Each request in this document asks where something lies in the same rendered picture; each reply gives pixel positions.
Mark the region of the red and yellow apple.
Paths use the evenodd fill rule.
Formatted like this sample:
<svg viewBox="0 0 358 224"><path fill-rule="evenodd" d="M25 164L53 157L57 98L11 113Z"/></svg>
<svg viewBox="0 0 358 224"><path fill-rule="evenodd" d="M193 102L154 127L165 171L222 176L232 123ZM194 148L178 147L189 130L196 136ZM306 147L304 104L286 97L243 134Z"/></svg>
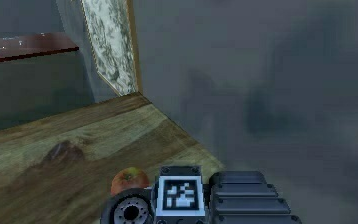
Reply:
<svg viewBox="0 0 358 224"><path fill-rule="evenodd" d="M137 167L128 167L113 177L110 192L114 196L127 189L146 188L149 185L149 178L143 170Z"/></svg>

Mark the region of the gold framed speckled picture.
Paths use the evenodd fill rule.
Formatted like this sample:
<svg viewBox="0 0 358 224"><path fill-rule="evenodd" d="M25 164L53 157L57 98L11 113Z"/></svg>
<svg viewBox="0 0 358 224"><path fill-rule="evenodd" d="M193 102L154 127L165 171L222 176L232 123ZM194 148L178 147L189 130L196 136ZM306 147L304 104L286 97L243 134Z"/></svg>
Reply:
<svg viewBox="0 0 358 224"><path fill-rule="evenodd" d="M98 75L118 96L138 92L132 0L80 0Z"/></svg>

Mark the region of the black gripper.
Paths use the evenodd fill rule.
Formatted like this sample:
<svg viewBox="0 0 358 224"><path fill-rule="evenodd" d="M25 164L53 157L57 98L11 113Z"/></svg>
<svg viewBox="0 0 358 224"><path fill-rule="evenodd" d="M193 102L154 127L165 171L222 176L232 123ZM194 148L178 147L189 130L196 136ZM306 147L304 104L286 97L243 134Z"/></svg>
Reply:
<svg viewBox="0 0 358 224"><path fill-rule="evenodd" d="M100 224L153 224L151 190L131 188L105 203L100 216Z"/></svg>

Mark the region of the dark red wooden table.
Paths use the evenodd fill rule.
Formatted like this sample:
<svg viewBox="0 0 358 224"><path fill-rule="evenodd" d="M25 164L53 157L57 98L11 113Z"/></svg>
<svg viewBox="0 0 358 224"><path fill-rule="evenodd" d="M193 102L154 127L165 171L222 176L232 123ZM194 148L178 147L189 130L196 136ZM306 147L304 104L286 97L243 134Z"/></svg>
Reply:
<svg viewBox="0 0 358 224"><path fill-rule="evenodd" d="M64 33L38 33L0 38L0 62L77 51L79 47Z"/></svg>

